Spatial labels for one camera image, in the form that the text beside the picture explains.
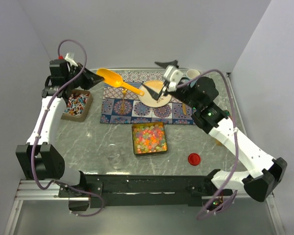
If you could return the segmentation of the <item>yellow plastic scoop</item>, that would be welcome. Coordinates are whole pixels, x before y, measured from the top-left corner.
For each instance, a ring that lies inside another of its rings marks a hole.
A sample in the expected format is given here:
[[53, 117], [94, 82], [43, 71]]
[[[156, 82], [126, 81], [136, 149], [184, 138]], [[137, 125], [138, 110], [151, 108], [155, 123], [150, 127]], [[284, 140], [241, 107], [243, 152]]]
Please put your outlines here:
[[112, 86], [114, 88], [122, 87], [122, 88], [128, 89], [131, 92], [133, 92], [137, 95], [140, 95], [140, 96], [143, 96], [145, 94], [140, 89], [135, 88], [134, 86], [124, 82], [123, 78], [119, 74], [117, 74], [111, 70], [108, 70], [105, 68], [100, 68], [97, 70], [96, 74], [103, 77], [104, 83], [109, 86]]

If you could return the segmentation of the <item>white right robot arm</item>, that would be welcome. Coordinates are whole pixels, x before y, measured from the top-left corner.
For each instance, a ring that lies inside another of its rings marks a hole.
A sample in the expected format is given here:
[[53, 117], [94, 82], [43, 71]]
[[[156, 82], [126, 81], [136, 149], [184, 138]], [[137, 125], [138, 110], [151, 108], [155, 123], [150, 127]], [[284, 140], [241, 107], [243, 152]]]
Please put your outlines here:
[[151, 92], [153, 99], [171, 95], [194, 110], [195, 125], [206, 134], [223, 144], [241, 162], [246, 170], [236, 172], [215, 170], [205, 182], [205, 190], [210, 195], [220, 194], [223, 189], [244, 191], [252, 199], [263, 202], [282, 181], [287, 162], [263, 151], [242, 133], [235, 117], [229, 117], [215, 102], [219, 91], [207, 72], [186, 81], [179, 70], [178, 61], [156, 62], [164, 68], [164, 85], [159, 92]]

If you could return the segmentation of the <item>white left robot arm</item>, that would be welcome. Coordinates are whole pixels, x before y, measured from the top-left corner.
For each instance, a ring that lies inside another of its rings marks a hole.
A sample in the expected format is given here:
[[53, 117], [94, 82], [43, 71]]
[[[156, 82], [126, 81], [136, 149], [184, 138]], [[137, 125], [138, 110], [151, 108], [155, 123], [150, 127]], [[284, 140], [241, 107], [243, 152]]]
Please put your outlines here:
[[88, 190], [83, 172], [65, 164], [64, 158], [54, 147], [60, 119], [75, 88], [88, 90], [100, 82], [113, 87], [126, 88], [143, 96], [145, 92], [123, 81], [113, 71], [108, 74], [98, 70], [96, 73], [86, 69], [69, 57], [59, 56], [49, 63], [50, 76], [42, 90], [42, 106], [34, 130], [23, 145], [18, 145], [16, 156], [27, 179], [34, 180], [37, 186], [46, 190], [41, 180], [63, 184], [70, 187], [75, 196], [83, 196]]

